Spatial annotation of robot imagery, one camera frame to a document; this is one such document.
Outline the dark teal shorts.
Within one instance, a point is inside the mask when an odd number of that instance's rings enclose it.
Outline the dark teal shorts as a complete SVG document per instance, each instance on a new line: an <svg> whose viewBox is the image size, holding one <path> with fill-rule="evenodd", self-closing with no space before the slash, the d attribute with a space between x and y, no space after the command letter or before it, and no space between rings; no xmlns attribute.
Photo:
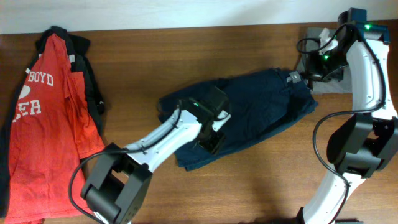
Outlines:
<svg viewBox="0 0 398 224"><path fill-rule="evenodd" d="M226 140L214 154L195 142L175 151L178 165L187 171L199 169L285 131L314 112L318 105L297 72L269 68L233 78L207 80L166 95L158 102L159 121L163 123L170 117L179 98L200 100L213 86L229 98L231 118L220 129Z"/></svg>

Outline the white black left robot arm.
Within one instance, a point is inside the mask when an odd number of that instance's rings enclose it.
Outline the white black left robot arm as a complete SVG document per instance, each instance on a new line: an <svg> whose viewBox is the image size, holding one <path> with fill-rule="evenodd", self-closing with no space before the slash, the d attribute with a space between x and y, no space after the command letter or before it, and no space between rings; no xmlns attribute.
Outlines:
<svg viewBox="0 0 398 224"><path fill-rule="evenodd" d="M199 100L179 98L171 116L146 137L99 153L82 190L90 218L98 223L130 223L142 206L154 171L182 146L194 142L216 155L231 115L226 93L212 86Z"/></svg>

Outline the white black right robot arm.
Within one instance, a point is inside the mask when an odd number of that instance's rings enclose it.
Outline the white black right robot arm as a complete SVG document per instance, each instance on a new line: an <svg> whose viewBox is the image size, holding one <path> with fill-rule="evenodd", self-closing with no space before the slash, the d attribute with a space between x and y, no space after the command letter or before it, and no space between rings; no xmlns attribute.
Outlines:
<svg viewBox="0 0 398 224"><path fill-rule="evenodd" d="M397 153L397 111L387 74L390 36L386 26L367 20L364 9L350 8L338 17L338 28L316 38L317 49L296 48L303 56L303 75L310 82L341 81L350 73L353 108L330 137L327 173L296 223L336 223L349 196Z"/></svg>

